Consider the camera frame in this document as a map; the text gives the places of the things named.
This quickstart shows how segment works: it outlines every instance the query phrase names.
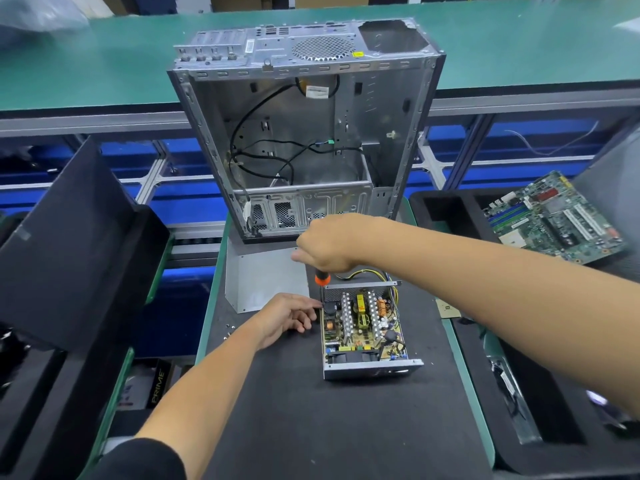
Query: forearm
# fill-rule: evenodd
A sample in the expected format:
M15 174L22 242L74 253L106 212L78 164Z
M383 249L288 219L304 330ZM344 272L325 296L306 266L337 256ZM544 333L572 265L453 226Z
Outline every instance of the forearm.
M640 285L558 258L375 219L364 264L430 291L640 416Z
M258 348L260 338L247 325L169 389L137 434L169 445L189 480L204 473Z

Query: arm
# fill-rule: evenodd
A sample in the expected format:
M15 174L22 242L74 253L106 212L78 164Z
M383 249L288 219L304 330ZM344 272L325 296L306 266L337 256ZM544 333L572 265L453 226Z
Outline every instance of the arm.
M528 250L383 217L316 219L293 259L375 266L463 310L540 364L640 417L640 285Z
M320 302L279 293L220 347L188 371L156 406L137 438L171 447L189 480L199 479L209 464L256 351L290 329L300 333L316 319Z

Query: motherboard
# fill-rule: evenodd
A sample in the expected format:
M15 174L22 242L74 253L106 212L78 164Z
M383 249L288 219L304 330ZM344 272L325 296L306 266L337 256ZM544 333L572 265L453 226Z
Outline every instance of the motherboard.
M625 249L618 231L558 171L484 209L507 246L587 264Z
M348 377L352 378L357 370L362 376L379 376L409 372L422 365L421 360L410 360L406 350L396 284L325 287L320 313L325 378L331 379L328 372L337 369L350 369Z

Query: black sleeve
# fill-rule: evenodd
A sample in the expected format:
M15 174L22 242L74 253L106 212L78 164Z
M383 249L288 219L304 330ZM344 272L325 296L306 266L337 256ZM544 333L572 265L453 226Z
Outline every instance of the black sleeve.
M187 480L182 460L169 446L148 438L119 444L98 462L88 480Z

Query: hand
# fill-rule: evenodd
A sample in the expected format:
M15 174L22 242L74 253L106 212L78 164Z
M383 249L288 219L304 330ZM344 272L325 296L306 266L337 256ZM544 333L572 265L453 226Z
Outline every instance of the hand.
M368 241L375 236L382 217L363 214L333 214L314 219L300 234L291 259L330 273L343 273L366 264Z
M316 299L299 294L278 293L247 321L247 325L257 331L258 350L270 346L287 330L295 329L300 333L309 330L311 322L316 320L314 308L320 307L322 303Z

